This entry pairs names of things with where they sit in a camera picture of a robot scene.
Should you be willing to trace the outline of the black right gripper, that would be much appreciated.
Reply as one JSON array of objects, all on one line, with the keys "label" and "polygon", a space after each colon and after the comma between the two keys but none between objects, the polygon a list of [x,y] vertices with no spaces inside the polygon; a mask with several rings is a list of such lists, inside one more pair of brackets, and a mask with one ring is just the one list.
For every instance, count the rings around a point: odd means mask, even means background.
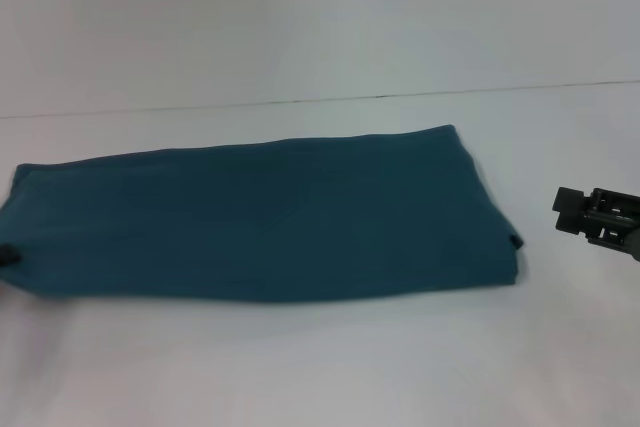
[{"label": "black right gripper", "polygon": [[560,187],[552,211],[555,228],[583,233],[588,243],[630,255],[639,261],[639,197],[595,188],[582,191]]}]

